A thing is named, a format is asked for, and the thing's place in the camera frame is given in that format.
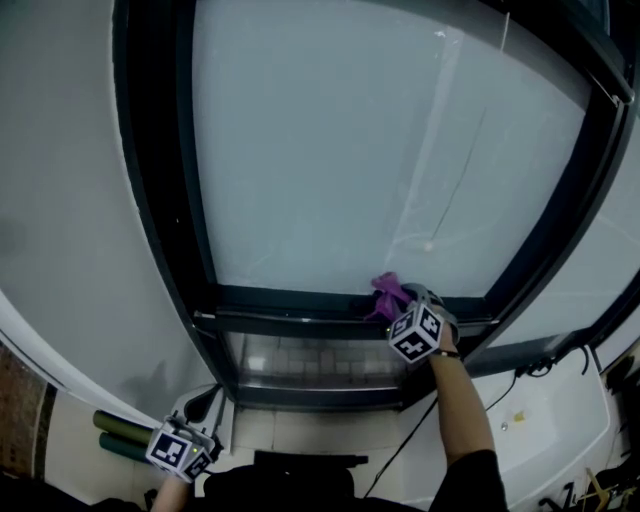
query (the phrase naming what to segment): green roll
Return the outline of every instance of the green roll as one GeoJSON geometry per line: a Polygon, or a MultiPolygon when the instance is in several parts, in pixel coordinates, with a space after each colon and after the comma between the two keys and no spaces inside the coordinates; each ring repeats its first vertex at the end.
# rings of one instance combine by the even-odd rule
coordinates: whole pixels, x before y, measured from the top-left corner
{"type": "Polygon", "coordinates": [[[134,443],[128,439],[107,434],[106,432],[100,434],[99,442],[100,447],[104,450],[117,453],[118,455],[122,455],[123,457],[127,457],[131,460],[149,464],[149,461],[145,457],[145,453],[147,452],[147,447],[145,445],[134,443]]]}
{"type": "Polygon", "coordinates": [[[93,424],[100,430],[115,434],[121,438],[148,446],[151,442],[152,430],[136,423],[118,418],[104,411],[93,414],[93,424]]]}

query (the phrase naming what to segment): frosted glass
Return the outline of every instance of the frosted glass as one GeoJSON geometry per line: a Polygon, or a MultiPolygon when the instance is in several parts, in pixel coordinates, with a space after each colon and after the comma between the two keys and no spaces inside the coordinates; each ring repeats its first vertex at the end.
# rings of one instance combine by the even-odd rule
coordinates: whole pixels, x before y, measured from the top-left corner
{"type": "Polygon", "coordinates": [[[483,296],[544,210],[590,87],[479,2],[200,0],[193,101],[222,284],[483,296]]]}

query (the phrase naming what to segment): white cube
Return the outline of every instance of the white cube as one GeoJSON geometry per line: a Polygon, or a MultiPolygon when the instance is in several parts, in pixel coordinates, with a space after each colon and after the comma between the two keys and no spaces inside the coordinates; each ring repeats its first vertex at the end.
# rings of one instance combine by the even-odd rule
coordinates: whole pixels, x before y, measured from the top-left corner
{"type": "Polygon", "coordinates": [[[408,363],[415,363],[440,347],[442,318],[420,303],[389,329],[389,345],[408,363]]]}

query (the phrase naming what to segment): white wall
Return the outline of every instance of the white wall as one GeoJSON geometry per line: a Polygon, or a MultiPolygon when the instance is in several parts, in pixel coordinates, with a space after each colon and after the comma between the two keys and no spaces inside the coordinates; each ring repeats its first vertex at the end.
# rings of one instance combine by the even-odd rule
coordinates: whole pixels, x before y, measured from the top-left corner
{"type": "MultiPolygon", "coordinates": [[[[158,273],[126,174],[112,9],[0,3],[0,290],[41,348],[161,418],[213,378],[158,273]]],[[[37,345],[27,356],[46,364],[37,345]]]]}

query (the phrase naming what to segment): wire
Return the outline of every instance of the wire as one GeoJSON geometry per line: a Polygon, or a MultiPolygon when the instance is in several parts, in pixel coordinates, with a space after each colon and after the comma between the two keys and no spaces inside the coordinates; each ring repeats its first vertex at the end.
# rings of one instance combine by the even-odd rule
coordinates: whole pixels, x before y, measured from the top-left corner
{"type": "Polygon", "coordinates": [[[407,443],[409,441],[411,441],[411,438],[413,437],[413,434],[416,433],[416,431],[420,428],[420,425],[422,425],[422,423],[424,422],[425,419],[427,419],[427,416],[429,416],[429,413],[433,410],[433,408],[436,406],[436,404],[438,403],[438,398],[436,397],[436,399],[431,403],[431,405],[429,406],[429,408],[425,411],[425,413],[422,415],[422,418],[420,418],[420,421],[418,421],[418,424],[413,428],[413,430],[411,431],[411,433],[406,437],[406,439],[404,441],[402,441],[402,444],[398,447],[398,449],[396,450],[396,453],[394,453],[391,458],[385,462],[384,466],[382,466],[382,469],[380,471],[378,471],[378,474],[376,475],[376,477],[373,479],[373,483],[371,484],[371,487],[369,487],[369,490],[365,493],[364,497],[368,497],[369,493],[371,491],[373,491],[373,488],[376,486],[376,484],[378,483],[378,480],[380,480],[380,477],[382,477],[382,475],[384,474],[384,472],[387,470],[387,468],[391,465],[391,463],[394,461],[394,459],[398,456],[398,454],[402,451],[402,449],[407,445],[407,443]]]}
{"type": "Polygon", "coordinates": [[[515,385],[516,385],[516,380],[518,380],[518,376],[517,376],[517,375],[516,375],[516,373],[514,372],[514,373],[513,373],[513,381],[511,382],[511,386],[509,386],[509,389],[507,389],[507,390],[504,392],[504,394],[503,394],[500,398],[498,398],[498,399],[497,399],[495,402],[493,402],[489,407],[487,407],[487,408],[485,409],[485,411],[489,412],[489,409],[491,409],[492,407],[494,407],[494,406],[498,405],[498,403],[499,403],[499,402],[500,402],[500,401],[501,401],[505,396],[507,396],[507,395],[509,394],[509,392],[513,389],[513,386],[515,386],[515,385]]]}
{"type": "MultiPolygon", "coordinates": [[[[498,404],[498,402],[500,402],[505,396],[507,396],[509,394],[509,392],[513,389],[513,386],[516,385],[516,380],[518,380],[518,377],[520,375],[518,375],[518,372],[514,372],[513,373],[513,381],[511,382],[511,385],[509,386],[509,389],[507,389],[504,394],[498,398],[495,402],[493,402],[489,407],[487,407],[485,409],[485,411],[489,411],[489,409],[491,409],[492,407],[496,406],[498,404]]],[[[387,468],[391,465],[391,463],[394,461],[394,459],[400,454],[400,452],[402,451],[402,449],[407,445],[407,443],[409,441],[411,441],[411,438],[413,437],[413,435],[417,432],[417,430],[420,428],[420,425],[422,425],[422,423],[424,422],[424,420],[427,419],[427,416],[429,416],[429,413],[433,410],[433,408],[435,407],[435,405],[438,403],[438,398],[436,397],[436,399],[432,402],[432,404],[429,406],[429,408],[425,411],[425,413],[422,415],[422,418],[420,418],[420,421],[418,421],[418,424],[413,428],[413,430],[411,431],[411,433],[406,437],[406,439],[404,441],[402,441],[402,444],[398,447],[398,449],[396,450],[396,452],[391,456],[391,458],[385,462],[384,466],[382,466],[382,469],[380,471],[378,471],[378,473],[376,474],[376,477],[373,479],[373,483],[371,484],[371,487],[369,487],[369,490],[365,493],[364,497],[367,498],[369,496],[369,494],[371,493],[371,491],[373,491],[373,488],[376,486],[376,484],[378,483],[378,481],[380,480],[380,478],[382,477],[382,475],[384,474],[384,472],[387,470],[387,468]]]]}

